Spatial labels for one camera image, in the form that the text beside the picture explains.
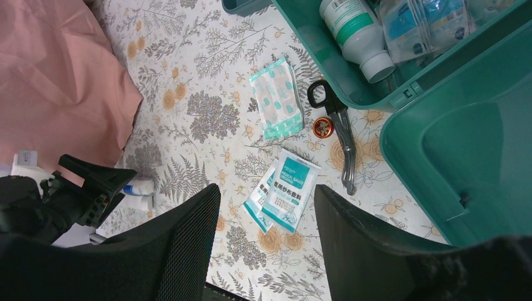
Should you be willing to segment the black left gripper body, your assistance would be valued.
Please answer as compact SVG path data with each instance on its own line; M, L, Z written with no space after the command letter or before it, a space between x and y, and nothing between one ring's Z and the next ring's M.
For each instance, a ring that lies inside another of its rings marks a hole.
M41 181L1 178L1 234L52 244L83 216L79 187L61 176Z

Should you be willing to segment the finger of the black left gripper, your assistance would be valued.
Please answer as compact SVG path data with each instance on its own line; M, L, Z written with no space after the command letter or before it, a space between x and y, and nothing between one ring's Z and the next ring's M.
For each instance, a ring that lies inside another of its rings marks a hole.
M119 193L137 175L133 169L100 166L68 154L62 155L58 164L80 176L84 180L83 187L94 188L96 192L105 193L109 196Z
M80 226L98 228L107 219L109 214L120 204L124 197L125 195L123 193L117 193L112 198L109 198L105 194L101 194L83 211L82 216L77 219L77 224Z

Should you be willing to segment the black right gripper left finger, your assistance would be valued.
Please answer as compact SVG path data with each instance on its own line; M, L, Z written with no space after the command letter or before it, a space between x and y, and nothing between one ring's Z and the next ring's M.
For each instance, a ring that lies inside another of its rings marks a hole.
M210 184L98 245L60 248L3 235L1 299L218 300L206 276L220 201Z

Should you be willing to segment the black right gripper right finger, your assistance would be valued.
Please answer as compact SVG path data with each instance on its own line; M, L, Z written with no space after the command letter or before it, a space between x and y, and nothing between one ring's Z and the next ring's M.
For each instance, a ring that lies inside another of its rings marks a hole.
M531 238L430 241L319 184L317 228L333 300L530 300Z

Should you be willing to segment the white medicine bottle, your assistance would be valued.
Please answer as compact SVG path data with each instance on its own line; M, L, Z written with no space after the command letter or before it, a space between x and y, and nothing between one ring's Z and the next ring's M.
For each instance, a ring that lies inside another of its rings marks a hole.
M343 57L359 66L368 83L393 73L395 64L385 50L383 27L366 1L322 1L319 14Z

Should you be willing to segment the blue packet clear bag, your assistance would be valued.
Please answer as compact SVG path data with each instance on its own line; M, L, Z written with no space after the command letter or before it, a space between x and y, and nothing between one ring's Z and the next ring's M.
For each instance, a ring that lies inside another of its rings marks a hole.
M380 1L375 13L396 65L441 55L477 29L463 0Z

